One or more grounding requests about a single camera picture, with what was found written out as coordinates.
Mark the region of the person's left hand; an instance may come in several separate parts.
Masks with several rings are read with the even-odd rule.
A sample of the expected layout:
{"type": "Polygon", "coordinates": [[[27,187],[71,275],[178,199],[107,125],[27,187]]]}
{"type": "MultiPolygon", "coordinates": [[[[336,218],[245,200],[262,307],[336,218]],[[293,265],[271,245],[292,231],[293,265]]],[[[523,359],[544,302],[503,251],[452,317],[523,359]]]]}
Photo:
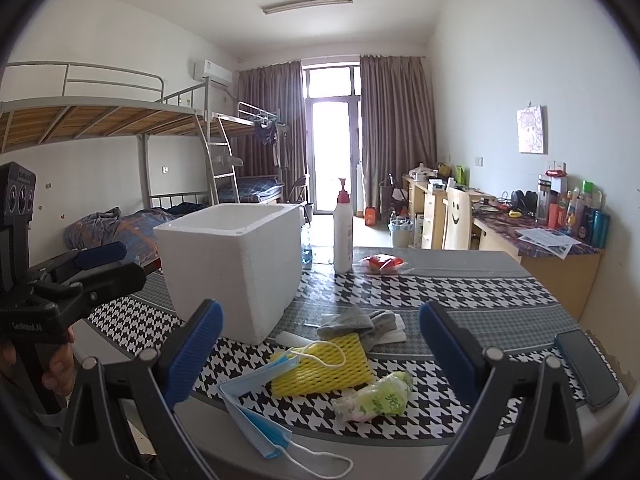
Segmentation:
{"type": "MultiPolygon", "coordinates": [[[[75,342],[73,329],[67,329],[67,342],[53,352],[49,368],[43,373],[43,387],[57,396],[68,398],[73,391],[76,380],[76,364],[72,344],[75,342]]],[[[1,341],[1,382],[6,391],[14,398],[24,398],[24,392],[14,378],[16,351],[9,341],[1,341]]]]}

